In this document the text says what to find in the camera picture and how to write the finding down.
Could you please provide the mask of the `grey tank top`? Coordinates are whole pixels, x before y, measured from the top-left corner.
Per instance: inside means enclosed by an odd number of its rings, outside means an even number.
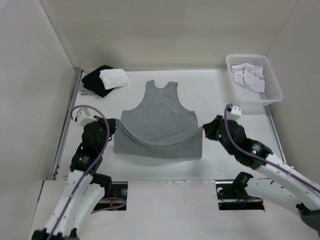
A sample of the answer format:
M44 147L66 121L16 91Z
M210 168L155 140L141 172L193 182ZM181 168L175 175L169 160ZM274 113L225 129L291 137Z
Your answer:
M169 160L202 158L203 128L196 113L181 104L177 82L158 88L154 80L147 81L141 102L124 110L115 126L117 154Z

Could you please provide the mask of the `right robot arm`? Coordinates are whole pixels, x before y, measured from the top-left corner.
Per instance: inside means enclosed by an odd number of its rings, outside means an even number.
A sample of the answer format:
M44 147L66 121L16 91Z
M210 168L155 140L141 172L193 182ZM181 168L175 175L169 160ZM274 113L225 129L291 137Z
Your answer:
M310 228L320 229L320 186L283 162L263 143L248 138L245 129L221 115L203 125L205 137L218 141L242 165L275 182L261 183L245 172L236 177L232 192L238 198L255 196L277 204L294 214Z

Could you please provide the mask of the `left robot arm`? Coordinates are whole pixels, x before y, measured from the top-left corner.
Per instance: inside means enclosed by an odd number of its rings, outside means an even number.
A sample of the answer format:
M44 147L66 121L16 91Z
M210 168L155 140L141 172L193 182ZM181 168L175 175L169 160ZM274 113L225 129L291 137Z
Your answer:
M97 172L106 144L116 131L114 118L94 116L83 127L81 143L71 159L63 193L43 229L33 240L78 240L80 228L97 203L112 195L112 179Z

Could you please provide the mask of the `folded black tank top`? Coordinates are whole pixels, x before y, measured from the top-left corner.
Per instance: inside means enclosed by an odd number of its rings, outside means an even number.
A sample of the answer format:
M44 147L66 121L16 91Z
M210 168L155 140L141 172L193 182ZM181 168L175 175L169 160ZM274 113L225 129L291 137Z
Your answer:
M104 98L109 93L111 93L114 88L105 89L103 81L100 79L100 71L102 70L111 70L113 67L103 65L95 69L94 71L90 72L86 75L81 81L85 89L95 93L101 98Z

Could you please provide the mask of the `folded white tank top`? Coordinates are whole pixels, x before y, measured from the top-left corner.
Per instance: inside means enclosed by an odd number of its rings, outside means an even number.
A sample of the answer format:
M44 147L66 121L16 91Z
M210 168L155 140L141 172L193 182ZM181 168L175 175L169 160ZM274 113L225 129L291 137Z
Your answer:
M99 73L105 90L125 87L131 84L127 73L122 69L104 69Z

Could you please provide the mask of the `pink tank top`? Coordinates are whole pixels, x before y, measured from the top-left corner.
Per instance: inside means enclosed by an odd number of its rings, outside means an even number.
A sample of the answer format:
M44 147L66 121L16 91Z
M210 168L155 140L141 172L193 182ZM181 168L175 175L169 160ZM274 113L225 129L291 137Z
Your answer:
M232 78L234 82L256 93L265 92L264 68L250 63L232 66Z

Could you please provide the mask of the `white plastic basket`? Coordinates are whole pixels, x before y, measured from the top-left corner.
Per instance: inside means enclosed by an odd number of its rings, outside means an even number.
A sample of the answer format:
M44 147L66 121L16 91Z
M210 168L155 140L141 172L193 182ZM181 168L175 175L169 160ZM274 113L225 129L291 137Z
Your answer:
M259 54L229 54L225 58L233 101L242 108L260 108L284 99L269 59Z

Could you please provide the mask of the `right metal table rail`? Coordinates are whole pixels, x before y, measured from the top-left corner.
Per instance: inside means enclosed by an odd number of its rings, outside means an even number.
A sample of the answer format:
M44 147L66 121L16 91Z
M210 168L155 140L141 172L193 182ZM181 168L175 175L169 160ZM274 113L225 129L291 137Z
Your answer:
M287 159L286 159L285 153L283 151L283 147L282 147L282 144L281 144L281 141L280 141L277 129L276 129L276 125L275 125L271 110L270 110L270 108L268 106L264 106L263 110L264 110L264 113L266 115L269 127L271 128L274 141L277 144L277 152L278 152L277 155L281 158L281 160L284 163L287 163Z

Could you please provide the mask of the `metal table rail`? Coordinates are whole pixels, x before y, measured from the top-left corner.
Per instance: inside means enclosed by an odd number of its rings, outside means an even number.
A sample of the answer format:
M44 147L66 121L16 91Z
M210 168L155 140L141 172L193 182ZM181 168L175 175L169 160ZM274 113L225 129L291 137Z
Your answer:
M281 144L281 141L280 141L277 129L276 129L276 125L275 125L271 110L270 110L270 108L268 106L264 106L263 110L264 110L264 113L266 115L269 127L271 128L274 141L277 144L277 152L278 152L277 155L281 158L281 160L284 163L287 163L287 159L286 159L285 153L283 151L283 147L282 147L282 144Z
M51 169L49 171L47 180L56 180L57 174L60 168L60 162L61 162L61 154L63 152L63 148L65 146L66 138L67 138L67 133L69 130L70 122L71 122L71 110L75 106L76 98L78 95L78 89L79 85L82 79L82 75L84 70L80 67L74 67L73 68L75 71L75 77L74 80L72 81L72 88L71 88L71 93L66 109L66 114L64 118L64 122L62 125L61 133L58 139L58 142L55 146L55 152L52 156L51 159Z

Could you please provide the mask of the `left metal table rail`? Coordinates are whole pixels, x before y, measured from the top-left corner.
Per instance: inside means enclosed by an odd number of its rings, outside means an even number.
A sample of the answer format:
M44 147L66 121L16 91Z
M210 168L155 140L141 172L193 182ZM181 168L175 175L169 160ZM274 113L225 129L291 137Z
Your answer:
M62 125L61 133L58 139L58 142L55 146L55 152L52 156L51 159L51 169L49 171L47 180L56 180L57 174L60 168L60 162L61 162L61 154L63 152L63 148L65 146L66 138L67 138L67 133L69 130L70 122L71 122L71 110L75 106L76 98L78 95L78 89L79 85L82 79L82 75L84 70L80 67L74 67L73 68L75 71L75 77L74 80L72 81L72 88L71 88L71 93L66 109L66 114L64 118L64 122Z

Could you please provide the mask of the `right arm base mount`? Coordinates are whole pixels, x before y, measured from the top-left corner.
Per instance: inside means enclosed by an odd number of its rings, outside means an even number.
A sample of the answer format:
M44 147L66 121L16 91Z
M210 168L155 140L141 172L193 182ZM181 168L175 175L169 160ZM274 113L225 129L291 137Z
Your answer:
M220 211L265 210L261 198L248 195L246 187L253 176L240 172L234 180L215 182L218 209Z

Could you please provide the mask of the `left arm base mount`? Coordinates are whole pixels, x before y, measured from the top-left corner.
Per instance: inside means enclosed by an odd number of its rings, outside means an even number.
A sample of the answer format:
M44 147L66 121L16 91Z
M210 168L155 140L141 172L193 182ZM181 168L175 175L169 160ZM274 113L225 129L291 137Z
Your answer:
M102 199L94 207L94 211L109 209L109 211L125 211L128 197L128 182L115 181Z

